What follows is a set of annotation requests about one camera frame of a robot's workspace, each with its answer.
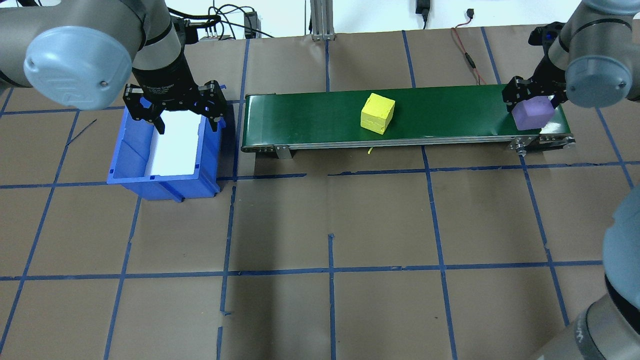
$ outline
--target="bolt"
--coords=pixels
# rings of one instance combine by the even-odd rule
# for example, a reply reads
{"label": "bolt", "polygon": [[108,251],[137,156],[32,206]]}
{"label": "bolt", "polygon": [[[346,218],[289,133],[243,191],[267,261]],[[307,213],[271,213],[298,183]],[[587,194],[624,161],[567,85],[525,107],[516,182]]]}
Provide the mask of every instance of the bolt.
{"label": "bolt", "polygon": [[524,158],[525,155],[527,155],[527,149],[525,149],[524,145],[518,144],[518,147],[516,147],[516,154]]}

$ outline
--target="blue plastic bin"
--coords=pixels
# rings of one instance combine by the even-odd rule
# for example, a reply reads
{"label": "blue plastic bin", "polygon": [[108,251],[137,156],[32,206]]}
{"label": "blue plastic bin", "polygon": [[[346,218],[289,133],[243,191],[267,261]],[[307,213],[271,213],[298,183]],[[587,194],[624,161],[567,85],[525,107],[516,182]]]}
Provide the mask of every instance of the blue plastic bin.
{"label": "blue plastic bin", "polygon": [[224,119],[218,122],[217,131],[211,129],[205,117],[200,119],[193,174],[145,176],[156,129],[145,121],[133,120],[125,108],[107,184],[120,184],[146,200],[173,199],[182,202],[184,199],[214,197],[220,192],[216,173],[221,130],[224,127]]}

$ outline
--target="blue tape grid line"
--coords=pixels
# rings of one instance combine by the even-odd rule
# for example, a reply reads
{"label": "blue tape grid line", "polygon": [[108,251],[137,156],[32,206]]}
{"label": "blue tape grid line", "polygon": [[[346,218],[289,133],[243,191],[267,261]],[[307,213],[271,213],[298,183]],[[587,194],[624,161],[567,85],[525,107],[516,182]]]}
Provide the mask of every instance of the blue tape grid line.
{"label": "blue tape grid line", "polygon": [[333,239],[335,235],[329,234],[329,329],[331,333],[331,360],[336,360],[336,341],[335,341],[335,285],[333,278],[335,268],[333,266]]}
{"label": "blue tape grid line", "polygon": [[[625,161],[625,165],[640,165],[640,161]],[[533,164],[527,165],[528,169],[541,169],[541,168],[577,168],[577,167],[618,167],[620,163],[574,163],[574,164]],[[456,172],[456,171],[487,171],[487,170],[518,170],[521,169],[521,165],[493,165],[482,167],[445,167],[445,168],[431,168],[430,172]],[[382,175],[382,174],[421,174],[424,169],[421,168],[407,168],[407,169],[393,169],[393,170],[363,170],[363,171],[345,171],[339,174],[329,174],[328,176],[358,176],[358,175]],[[245,180],[265,180],[265,179],[292,179],[298,177],[306,177],[306,173],[297,174],[275,174],[275,175],[254,175],[254,176],[238,176],[236,181]],[[218,177],[218,181],[233,181],[234,178],[230,176]],[[74,186],[106,186],[108,185],[104,181],[96,181],[89,183],[58,183],[58,184],[15,184],[15,185],[0,185],[1,189],[25,189],[25,188],[68,188]]]}
{"label": "blue tape grid line", "polygon": [[231,257],[231,237],[234,229],[234,212],[236,206],[236,186],[231,193],[231,204],[229,205],[229,220],[227,224],[227,244],[225,247],[225,265],[222,272],[222,290],[220,292],[220,311],[226,314],[227,305],[227,281],[229,276],[229,259]]}
{"label": "blue tape grid line", "polygon": [[413,62],[411,61],[411,51],[409,51],[409,41],[406,39],[406,31],[402,30],[402,39],[404,41],[404,51],[406,52],[406,61],[409,64],[409,76],[411,77],[411,87],[415,88],[415,76],[413,75]]}
{"label": "blue tape grid line", "polygon": [[6,99],[4,100],[4,104],[0,109],[0,119],[2,118],[2,115],[4,115],[4,111],[6,110],[7,104],[9,104],[9,99],[11,99],[11,94],[13,94],[13,88],[10,88],[9,92],[6,94]]}
{"label": "blue tape grid line", "polygon": [[[484,28],[481,28],[484,44],[486,46],[487,53],[489,54],[489,59],[491,60],[491,64],[493,67],[493,73],[495,74],[495,79],[498,84],[502,84],[500,80],[500,75],[498,74],[498,68],[495,65],[495,59],[493,57],[493,52],[491,50],[491,45],[489,44],[489,39],[486,36],[486,31]],[[547,234],[545,232],[545,226],[542,223],[542,217],[540,216],[540,209],[538,207],[538,201],[536,200],[536,194],[533,190],[533,185],[531,184],[531,177],[529,176],[529,169],[527,167],[527,163],[524,160],[524,157],[520,157],[520,166],[522,167],[522,172],[524,173],[525,181],[527,183],[527,188],[529,190],[529,196],[531,198],[531,205],[533,207],[533,211],[536,215],[536,221],[538,222],[538,230],[540,231],[540,238],[542,239],[542,245],[545,249],[545,254],[547,255],[547,263],[549,266],[549,270],[551,272],[551,280],[554,283],[554,288],[556,289],[556,297],[558,299],[558,305],[560,307],[560,312],[562,314],[564,325],[569,325],[569,317],[566,312],[566,306],[564,304],[564,297],[562,295],[562,290],[560,289],[560,282],[558,280],[558,276],[556,273],[556,267],[554,265],[553,256],[551,255],[551,250],[547,247]]]}
{"label": "blue tape grid line", "polygon": [[[227,312],[227,286],[229,279],[229,261],[231,258],[231,239],[233,236],[234,230],[234,213],[236,206],[236,190],[237,187],[234,186],[231,192],[231,201],[229,204],[229,220],[227,223],[227,244],[225,245],[225,264],[222,271],[222,286],[220,290],[220,312],[224,314],[224,316],[229,315]],[[216,360],[220,360],[222,356],[222,335],[224,331],[224,325],[220,324],[218,327],[218,337],[216,339]]]}
{"label": "blue tape grid line", "polygon": [[[555,267],[602,266],[601,260],[555,261]],[[545,268],[549,263],[495,263],[495,264],[450,264],[446,270],[483,270],[483,269],[513,269],[513,268]],[[299,274],[329,274],[352,272],[401,272],[401,271],[440,271],[440,265],[410,265],[410,266],[356,266],[329,268],[297,268],[283,270],[251,270],[251,271],[207,271],[207,272],[165,272],[165,273],[134,273],[125,274],[125,279],[173,279],[179,277],[224,277],[227,276],[276,276]],[[21,276],[2,276],[0,281],[20,281]],[[119,279],[120,274],[82,274],[82,275],[29,275],[26,281],[55,281],[55,280],[103,280]]]}
{"label": "blue tape grid line", "polygon": [[243,68],[242,68],[242,82],[240,84],[240,102],[238,106],[238,115],[237,115],[237,123],[236,123],[236,150],[234,151],[234,172],[233,179],[237,179],[238,177],[238,161],[240,158],[240,131],[241,124],[243,118],[243,110],[244,110],[244,89],[246,85],[246,68],[247,63],[249,62],[249,45],[251,44],[250,39],[246,39],[246,43],[244,45],[244,60],[243,60]]}
{"label": "blue tape grid line", "polygon": [[218,337],[216,338],[216,360],[222,357],[222,326],[218,327]]}
{"label": "blue tape grid line", "polygon": [[433,231],[436,238],[436,247],[438,249],[438,266],[440,267],[440,278],[442,280],[442,295],[444,297],[444,309],[447,315],[447,327],[449,328],[449,343],[451,345],[451,355],[453,360],[458,360],[458,351],[456,350],[456,338],[453,332],[453,319],[451,318],[451,304],[449,302],[449,289],[447,286],[447,266],[444,262],[442,252],[442,242],[440,241],[440,227],[438,226],[438,213],[436,211],[436,202],[433,196],[433,183],[431,181],[431,172],[429,171],[429,160],[427,153],[422,146],[422,159],[424,161],[424,173],[427,175],[427,191],[429,193],[429,204],[431,205],[431,218],[433,221]]}
{"label": "blue tape grid line", "polygon": [[607,125],[607,121],[604,118],[604,115],[602,115],[602,111],[600,111],[599,108],[596,108],[596,112],[598,113],[598,117],[600,118],[600,121],[602,123],[602,127],[604,127],[604,131],[607,133],[607,137],[609,138],[609,141],[611,142],[611,147],[613,147],[613,151],[616,153],[616,157],[618,158],[618,165],[620,165],[622,167],[622,171],[625,173],[625,177],[627,178],[627,182],[629,183],[629,187],[631,187],[631,189],[634,188],[634,182],[631,179],[631,175],[629,175],[629,170],[627,169],[627,164],[625,164],[624,160],[622,160],[622,154],[620,153],[620,150],[618,149],[618,145],[616,144],[616,141],[613,138],[613,135],[611,134],[611,131],[609,130],[609,126]]}
{"label": "blue tape grid line", "polygon": [[[71,124],[71,128],[69,129],[67,142],[65,143],[69,143],[69,140],[71,140],[71,138],[73,137],[74,129],[76,128],[76,124],[79,116],[80,116],[80,111],[76,110],[76,115],[74,117],[73,123]],[[58,163],[58,169],[56,171],[56,177],[54,178],[53,184],[56,184],[58,182],[58,179],[60,178],[60,172],[62,171],[62,164],[64,164],[65,162],[67,151],[68,151],[68,146],[66,145],[62,150],[62,155],[60,156],[60,162]],[[20,284],[18,285],[18,290],[16,291],[15,297],[13,298],[13,304],[9,312],[9,317],[7,318],[6,325],[4,327],[4,331],[2,334],[2,338],[0,338],[0,354],[2,354],[2,351],[4,349],[4,343],[6,342],[6,337],[9,334],[11,322],[13,321],[13,316],[15,315],[15,310],[18,306],[20,295],[22,294],[22,288],[24,287],[24,282],[26,281],[27,274],[29,273],[31,260],[33,260],[33,254],[36,251],[36,246],[38,245],[38,240],[40,239],[40,233],[42,232],[42,227],[44,226],[45,219],[47,218],[47,212],[49,211],[49,206],[51,205],[51,199],[53,198],[54,191],[55,191],[55,187],[52,187],[51,190],[49,191],[49,196],[47,198],[47,202],[45,204],[44,210],[42,211],[42,216],[40,217],[40,223],[38,224],[38,230],[36,231],[36,235],[33,239],[33,244],[31,245],[31,250],[29,251],[29,256],[27,257],[27,261],[24,265],[24,270],[22,271],[22,276],[20,277]]]}
{"label": "blue tape grid line", "polygon": [[562,313],[562,317],[564,320],[564,326],[569,325],[569,317],[566,313],[566,306],[564,305],[564,297],[562,295],[562,290],[560,289],[560,282],[558,280],[558,276],[556,273],[556,267],[554,265],[553,256],[551,255],[551,250],[547,247],[547,233],[545,231],[545,226],[542,224],[542,217],[540,215],[540,209],[538,207],[538,201],[536,200],[536,194],[533,190],[533,185],[531,184],[531,177],[529,176],[529,170],[527,169],[527,164],[524,161],[524,158],[520,158],[520,162],[522,164],[522,171],[524,172],[524,177],[527,182],[527,188],[529,189],[529,196],[531,197],[531,205],[533,206],[533,211],[536,215],[536,221],[538,222],[538,229],[540,231],[540,237],[542,238],[542,244],[545,249],[545,254],[547,255],[547,262],[549,265],[549,270],[551,271],[551,279],[554,282],[554,288],[556,289],[556,296],[558,298],[558,304],[560,305],[560,312]]}
{"label": "blue tape grid line", "polygon": [[484,39],[487,53],[489,53],[489,60],[491,60],[491,66],[493,67],[495,80],[498,82],[498,84],[502,84],[502,81],[500,80],[500,74],[498,73],[498,67],[495,65],[495,59],[493,58],[493,52],[491,51],[491,45],[489,45],[489,38],[486,36],[486,30],[484,29],[484,26],[480,27],[480,31],[482,31],[482,38]]}
{"label": "blue tape grid line", "polygon": [[[123,110],[124,106],[110,106],[108,108],[104,108],[103,110]],[[5,115],[27,115],[27,114],[47,114],[47,113],[73,113],[77,111],[82,111],[78,109],[49,109],[49,110],[24,110],[24,111],[6,111]]]}
{"label": "blue tape grid line", "polygon": [[122,288],[124,287],[125,275],[127,274],[127,265],[129,264],[129,255],[131,254],[131,239],[136,231],[136,225],[138,223],[138,214],[140,213],[140,204],[142,198],[138,197],[136,207],[133,211],[133,219],[131,220],[131,230],[129,231],[129,241],[127,241],[127,247],[124,253],[124,260],[122,261],[122,269],[118,276],[118,290],[116,291],[116,299],[113,304],[113,311],[111,312],[111,321],[109,323],[109,332],[107,333],[107,342],[104,345],[104,357],[103,360],[109,359],[109,353],[111,352],[111,341],[113,340],[113,330],[116,326],[116,319],[118,318],[118,308],[120,307],[120,298],[122,297]]}

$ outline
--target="green conveyor belt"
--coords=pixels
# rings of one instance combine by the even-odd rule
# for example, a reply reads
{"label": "green conveyor belt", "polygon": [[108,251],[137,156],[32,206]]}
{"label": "green conveyor belt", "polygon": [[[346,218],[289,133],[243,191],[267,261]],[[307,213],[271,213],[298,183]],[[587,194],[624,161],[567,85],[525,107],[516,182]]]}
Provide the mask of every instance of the green conveyor belt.
{"label": "green conveyor belt", "polygon": [[[502,102],[504,85],[450,86],[250,95],[246,99],[245,152],[431,143],[510,141],[522,135],[570,134],[560,107],[542,129],[518,131]],[[384,135],[360,127],[360,110],[371,94],[396,101]]]}

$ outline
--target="table surface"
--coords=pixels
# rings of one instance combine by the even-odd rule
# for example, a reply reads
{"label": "table surface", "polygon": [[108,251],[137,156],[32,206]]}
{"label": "table surface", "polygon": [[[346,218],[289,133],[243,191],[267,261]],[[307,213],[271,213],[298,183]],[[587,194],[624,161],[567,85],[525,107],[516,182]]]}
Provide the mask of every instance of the table surface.
{"label": "table surface", "polygon": [[[496,85],[535,69],[532,29],[459,31]],[[566,104],[577,146],[524,159],[496,143],[276,160],[238,149],[246,95],[473,85],[450,31],[186,55],[233,109],[213,199],[105,184],[121,100],[0,96],[3,360],[525,359],[605,293],[602,238],[640,179],[638,104]]]}

